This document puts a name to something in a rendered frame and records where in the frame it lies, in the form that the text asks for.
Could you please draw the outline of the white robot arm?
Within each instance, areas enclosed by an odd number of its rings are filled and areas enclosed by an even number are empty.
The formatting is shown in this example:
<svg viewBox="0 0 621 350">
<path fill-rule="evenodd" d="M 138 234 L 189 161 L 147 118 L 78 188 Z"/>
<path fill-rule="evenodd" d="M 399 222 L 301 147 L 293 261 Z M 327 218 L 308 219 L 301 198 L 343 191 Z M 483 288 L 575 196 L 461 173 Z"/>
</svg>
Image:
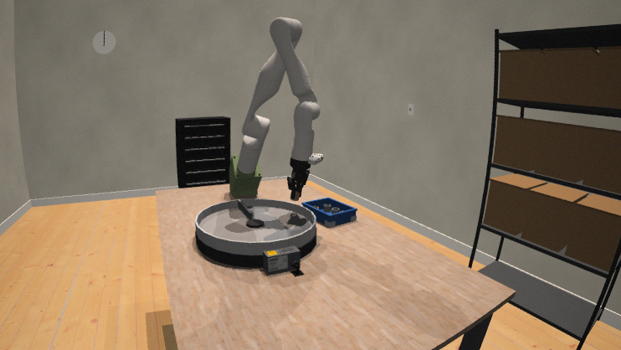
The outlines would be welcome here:
<svg viewBox="0 0 621 350">
<path fill-rule="evenodd" d="M 311 129 L 312 121 L 320 115 L 321 109 L 311 89 L 306 68 L 294 51 L 302 34 L 302 25 L 296 19 L 276 18 L 272 21 L 269 31 L 277 50 L 259 72 L 242 127 L 242 133 L 245 136 L 239 154 L 238 169 L 246 174 L 255 171 L 262 151 L 261 147 L 263 147 L 270 127 L 269 119 L 254 113 L 279 91 L 285 71 L 292 93 L 300 102 L 294 112 L 295 135 L 291 158 L 316 165 L 323 161 L 324 157 L 322 154 L 312 153 L 315 135 Z"/>
</svg>

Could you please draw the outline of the blue crate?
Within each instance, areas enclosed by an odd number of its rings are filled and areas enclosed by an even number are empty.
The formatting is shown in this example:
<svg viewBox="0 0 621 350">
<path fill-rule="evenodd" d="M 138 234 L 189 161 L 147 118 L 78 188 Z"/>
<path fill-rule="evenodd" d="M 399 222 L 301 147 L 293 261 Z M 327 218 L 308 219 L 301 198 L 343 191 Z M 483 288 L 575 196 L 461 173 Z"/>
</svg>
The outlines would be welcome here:
<svg viewBox="0 0 621 350">
<path fill-rule="evenodd" d="M 301 204 L 303 205 L 303 207 L 306 207 L 310 211 L 313 212 L 313 214 L 316 216 L 316 221 L 324 224 L 325 226 L 329 228 L 336 226 L 338 224 L 344 224 L 350 221 L 357 220 L 357 216 L 356 216 L 357 208 L 354 208 L 350 205 L 339 202 L 333 198 L 321 198 L 317 200 L 303 202 Z M 340 213 L 331 214 L 331 211 L 324 212 L 323 211 L 324 204 L 330 204 L 331 208 L 339 208 Z M 318 207 L 319 209 L 314 208 L 314 207 Z"/>
</svg>

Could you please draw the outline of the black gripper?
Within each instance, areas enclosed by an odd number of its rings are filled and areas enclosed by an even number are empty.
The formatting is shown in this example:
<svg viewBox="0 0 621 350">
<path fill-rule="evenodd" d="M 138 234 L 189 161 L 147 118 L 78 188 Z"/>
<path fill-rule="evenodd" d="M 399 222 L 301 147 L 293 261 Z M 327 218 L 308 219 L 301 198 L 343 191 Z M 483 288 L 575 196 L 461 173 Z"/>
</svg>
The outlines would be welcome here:
<svg viewBox="0 0 621 350">
<path fill-rule="evenodd" d="M 311 165 L 307 161 L 298 161 L 290 157 L 290 165 L 293 167 L 293 171 L 290 177 L 287 177 L 288 188 L 291 190 L 290 199 L 296 200 L 297 193 L 300 193 L 301 197 L 302 188 L 306 184 L 310 170 L 307 170 Z M 295 187 L 296 185 L 296 187 Z"/>
</svg>

